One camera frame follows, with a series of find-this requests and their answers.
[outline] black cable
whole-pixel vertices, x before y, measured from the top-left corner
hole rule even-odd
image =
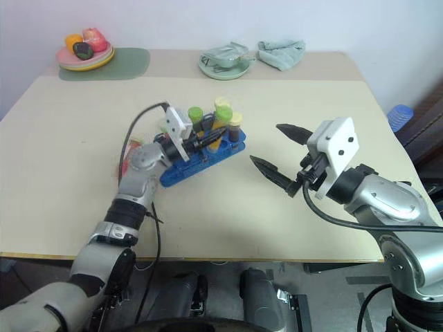
[[[155,268],[157,267],[157,264],[159,263],[160,253],[161,253],[161,237],[160,237],[159,220],[157,219],[157,213],[156,213],[156,210],[155,210],[154,203],[152,203],[151,206],[152,206],[152,214],[154,215],[154,220],[155,220],[155,227],[157,229],[157,256],[155,257],[154,265],[152,266],[151,275],[150,275],[149,279],[147,280],[146,287],[145,287],[145,292],[143,293],[143,297],[141,299],[140,305],[138,306],[138,311],[137,311],[137,315],[136,315],[136,319],[135,319],[135,324],[137,324],[138,321],[140,320],[140,315],[141,315],[141,312],[143,310],[143,305],[145,304],[147,294],[149,293],[151,282],[152,282],[152,278],[153,278],[154,273],[155,273]]]
[[[17,270],[15,270],[14,266],[11,267],[11,271],[14,273],[15,277],[19,280],[20,284],[23,285],[23,287],[26,288],[26,290],[31,294],[32,293],[31,289],[26,284],[26,282],[20,277],[20,275],[17,272]]]
[[[169,107],[169,104],[167,102],[159,102],[157,104],[154,104],[152,106],[149,106],[148,108],[141,111],[136,118],[132,121],[131,125],[129,126],[129,129],[127,131],[125,141],[123,142],[122,151],[120,153],[120,160],[118,162],[118,184],[120,184],[120,181],[122,180],[122,166],[123,166],[123,159],[125,158],[125,151],[127,143],[129,142],[129,137],[131,137],[132,129],[135,127],[136,123],[140,120],[142,116],[145,115],[148,111],[151,111],[152,109],[155,109],[157,107],[162,107],[163,110],[166,112],[166,110]]]
[[[309,196],[309,186],[310,182],[305,180],[303,182],[303,197],[305,198],[306,204],[313,213],[334,225],[354,228],[356,230],[377,230],[381,232],[443,232],[443,227],[440,226],[362,225],[360,223],[353,223],[351,221],[334,218],[333,216],[324,213],[314,204]]]
[[[387,289],[392,287],[391,284],[385,284],[378,286],[377,288],[373,289],[371,293],[365,298],[363,303],[361,304],[360,313],[359,313],[359,320],[357,321],[357,332],[361,332],[361,328],[363,326],[363,317],[365,316],[366,309],[368,307],[369,302],[371,299],[379,292],[381,292],[383,289]]]

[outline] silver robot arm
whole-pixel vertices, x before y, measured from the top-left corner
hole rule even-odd
[[[49,284],[0,311],[0,331],[79,331],[106,297],[126,287],[136,258],[131,247],[137,243],[159,178],[174,160],[188,158],[184,143],[192,123],[172,107],[165,112],[169,136],[134,150],[118,193],[73,262],[69,280]],[[202,144],[194,140],[188,151],[195,152]]]
[[[351,118],[324,121],[313,133],[290,124],[277,128],[307,145],[302,171],[293,181],[271,163],[251,156],[255,166],[291,197],[303,187],[307,204],[318,216],[367,230],[375,238],[390,271],[391,318],[396,325],[392,331],[442,331],[443,228],[429,214],[422,195],[406,183],[380,177],[368,166],[348,167],[359,148]],[[343,204],[358,223],[327,216],[314,205],[308,190],[314,190],[318,199],[327,196]]]

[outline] beige tabletop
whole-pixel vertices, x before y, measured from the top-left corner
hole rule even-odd
[[[438,216],[413,165],[355,65],[341,53],[307,53],[287,72],[258,62],[244,77],[216,81],[197,67],[198,51],[151,51],[146,74],[133,80],[65,82],[53,66],[0,122],[0,252],[4,257],[74,258],[116,193],[116,167],[126,130],[146,106],[167,100],[179,109],[212,111],[228,98],[244,115],[246,149],[169,188],[155,203],[162,257],[278,261],[377,261],[364,231],[316,217],[301,193],[293,199],[249,159],[265,158],[295,176],[307,153],[275,125],[315,129],[338,116],[354,119],[365,163],[392,180],[411,181]],[[134,135],[150,141],[160,111],[145,116]],[[352,217],[329,199],[327,213]],[[154,223],[146,219],[135,247],[153,257]]]

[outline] blue rack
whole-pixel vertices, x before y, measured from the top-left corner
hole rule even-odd
[[[238,154],[246,147],[244,144],[245,140],[246,134],[240,130],[239,141],[231,142],[229,140],[228,131],[226,131],[221,137],[220,147],[216,154],[210,153],[205,147],[200,153],[193,154],[190,157],[190,160],[184,161],[181,159],[175,162],[173,166],[160,177],[161,184],[164,187],[171,187],[172,185],[175,185],[176,183],[183,181],[184,179],[189,178],[234,154]]]

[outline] green cloth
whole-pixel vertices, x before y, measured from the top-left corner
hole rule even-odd
[[[287,71],[294,67],[305,54],[306,45],[304,41],[259,41],[258,58],[272,67],[281,71]]]
[[[107,64],[91,71],[68,71],[60,68],[64,81],[130,80],[141,76],[150,64],[150,53],[144,48],[115,48],[116,54]]]

